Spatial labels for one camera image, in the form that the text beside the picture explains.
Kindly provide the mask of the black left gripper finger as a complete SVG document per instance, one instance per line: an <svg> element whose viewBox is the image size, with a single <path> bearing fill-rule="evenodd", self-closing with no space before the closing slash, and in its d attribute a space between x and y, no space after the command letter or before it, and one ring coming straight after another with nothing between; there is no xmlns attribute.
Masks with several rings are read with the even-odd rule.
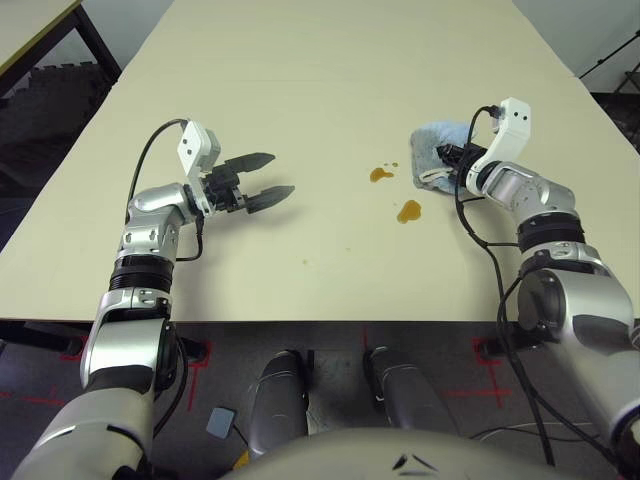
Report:
<svg viewBox="0 0 640 480"><path fill-rule="evenodd" d="M295 187L292 185L267 188L254 196L247 197L245 200L245 209L248 214L254 214L271 208L285 200L294 190Z"/></svg>
<svg viewBox="0 0 640 480"><path fill-rule="evenodd" d="M275 159L273 154L255 152L231 158L225 164L236 174L248 173L263 168Z"/></svg>

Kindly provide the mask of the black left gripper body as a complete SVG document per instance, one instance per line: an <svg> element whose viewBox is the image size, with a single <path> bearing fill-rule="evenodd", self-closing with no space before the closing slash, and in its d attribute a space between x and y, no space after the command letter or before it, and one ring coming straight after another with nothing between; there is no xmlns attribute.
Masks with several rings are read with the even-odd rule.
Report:
<svg viewBox="0 0 640 480"><path fill-rule="evenodd" d="M244 171L243 160L227 160L204 176L203 190L215 211L231 213L246 208L247 196L239 189L239 174Z"/></svg>

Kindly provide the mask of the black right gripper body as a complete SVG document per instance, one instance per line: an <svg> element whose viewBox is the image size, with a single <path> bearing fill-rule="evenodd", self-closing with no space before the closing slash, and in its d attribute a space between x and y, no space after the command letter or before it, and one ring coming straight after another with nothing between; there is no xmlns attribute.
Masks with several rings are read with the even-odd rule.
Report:
<svg viewBox="0 0 640 480"><path fill-rule="evenodd" d="M462 171L466 174L471 166L482 156L487 149L471 143L468 147L459 147L454 144L448 145L448 165L454 173Z"/></svg>

